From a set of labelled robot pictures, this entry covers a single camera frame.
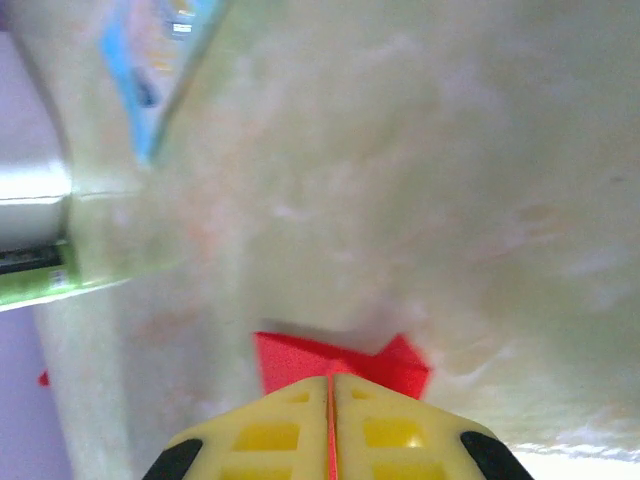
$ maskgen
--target purple wall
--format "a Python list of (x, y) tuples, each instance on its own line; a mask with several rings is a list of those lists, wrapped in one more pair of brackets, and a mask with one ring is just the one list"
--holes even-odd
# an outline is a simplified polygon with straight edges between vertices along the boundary
[(0, 478), (73, 478), (31, 308), (0, 313)]
[(0, 32), (7, 29), (7, 17), (4, 12), (4, 0), (0, 0)]

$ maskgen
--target textured white surface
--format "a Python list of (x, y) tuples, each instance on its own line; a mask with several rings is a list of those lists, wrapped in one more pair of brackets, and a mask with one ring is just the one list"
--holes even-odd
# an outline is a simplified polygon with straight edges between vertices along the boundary
[(576, 458), (565, 455), (517, 454), (520, 462), (536, 480), (561, 480), (563, 478), (615, 478), (633, 480), (640, 474), (640, 465), (601, 458)]
[(429, 401), (525, 453), (638, 461), (638, 2), (237, 0), (154, 172), (96, 5), (16, 24), (69, 134), (83, 271), (175, 268), (40, 310), (80, 478), (139, 477), (257, 396), (265, 327), (408, 330)]

